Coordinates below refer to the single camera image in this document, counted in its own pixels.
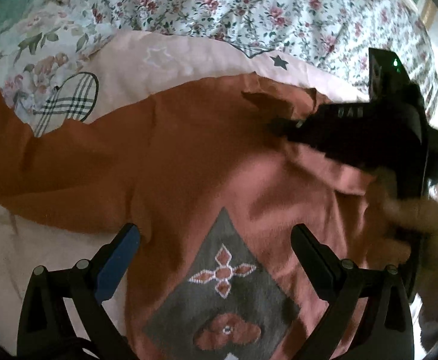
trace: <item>black star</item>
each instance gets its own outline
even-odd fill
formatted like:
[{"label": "black star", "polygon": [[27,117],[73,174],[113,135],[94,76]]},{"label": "black star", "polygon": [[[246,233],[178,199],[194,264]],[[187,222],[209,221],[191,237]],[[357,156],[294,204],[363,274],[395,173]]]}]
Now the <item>black star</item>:
[{"label": "black star", "polygon": [[276,57],[271,56],[271,59],[274,61],[274,66],[280,66],[280,67],[283,68],[285,71],[287,70],[286,65],[287,65],[289,62],[284,61],[284,60],[281,59],[281,57],[279,57],[279,56],[276,56]]}]

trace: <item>plaid heart print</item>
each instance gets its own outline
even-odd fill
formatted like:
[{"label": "plaid heart print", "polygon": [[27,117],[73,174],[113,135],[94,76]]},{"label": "plaid heart print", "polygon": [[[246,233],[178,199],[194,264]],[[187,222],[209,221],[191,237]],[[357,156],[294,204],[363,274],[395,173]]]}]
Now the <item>plaid heart print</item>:
[{"label": "plaid heart print", "polygon": [[65,119],[83,121],[96,105],[99,81],[93,73],[81,72],[69,77],[64,84],[35,112],[35,137],[59,128]]}]

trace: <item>star print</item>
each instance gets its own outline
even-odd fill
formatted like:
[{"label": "star print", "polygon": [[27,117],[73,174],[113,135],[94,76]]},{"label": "star print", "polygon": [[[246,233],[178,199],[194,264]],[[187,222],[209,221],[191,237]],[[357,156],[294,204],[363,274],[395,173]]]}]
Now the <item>star print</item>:
[{"label": "star print", "polygon": [[214,287],[216,292],[221,295],[223,299],[227,298],[232,287],[229,281],[234,276],[244,278],[254,272],[257,268],[255,265],[246,263],[241,264],[237,267],[231,267],[231,259],[232,254],[227,250],[224,245],[222,245],[215,257],[215,260],[217,264],[219,264],[219,267],[217,267],[215,271],[203,269],[199,273],[193,275],[189,279],[189,282],[196,284],[206,284],[211,280],[216,280],[218,282]]},{"label": "star print", "polygon": [[287,70],[286,65],[287,65],[289,62],[284,61],[284,60],[281,59],[281,57],[279,57],[279,56],[276,56],[276,57],[271,56],[271,59],[274,61],[274,66],[280,66],[280,67],[283,68],[285,71]]},{"label": "star print", "polygon": [[148,48],[148,56],[144,60],[147,64],[153,65],[158,69],[164,69],[168,64],[174,60],[173,57],[168,53],[165,47],[163,48]]}]

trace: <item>screw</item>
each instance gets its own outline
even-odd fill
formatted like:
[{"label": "screw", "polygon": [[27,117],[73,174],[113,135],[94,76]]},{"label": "screw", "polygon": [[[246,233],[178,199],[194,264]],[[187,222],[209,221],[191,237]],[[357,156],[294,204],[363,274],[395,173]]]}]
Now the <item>screw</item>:
[{"label": "screw", "polygon": [[79,269],[86,269],[89,266],[89,261],[86,259],[80,259],[77,263],[76,263],[77,268]]},{"label": "screw", "polygon": [[38,265],[36,268],[34,268],[33,273],[36,276],[39,276],[41,273],[44,272],[44,267],[42,265]]},{"label": "screw", "polygon": [[387,271],[391,275],[396,275],[398,273],[397,268],[394,265],[392,265],[392,264],[389,264],[388,266],[386,266],[385,269],[387,269]]},{"label": "screw", "polygon": [[343,259],[341,261],[341,264],[345,269],[353,269],[354,268],[354,262],[351,259]]}]

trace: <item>floral bedsheet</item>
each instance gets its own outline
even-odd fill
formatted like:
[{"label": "floral bedsheet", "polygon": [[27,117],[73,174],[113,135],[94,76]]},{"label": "floral bedsheet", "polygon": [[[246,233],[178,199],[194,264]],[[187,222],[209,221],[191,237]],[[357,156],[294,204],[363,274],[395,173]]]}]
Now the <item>floral bedsheet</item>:
[{"label": "floral bedsheet", "polygon": [[97,23],[277,49],[368,92],[368,48],[395,51],[421,87],[427,113],[438,77],[427,32],[402,0],[55,0],[89,7]]}]

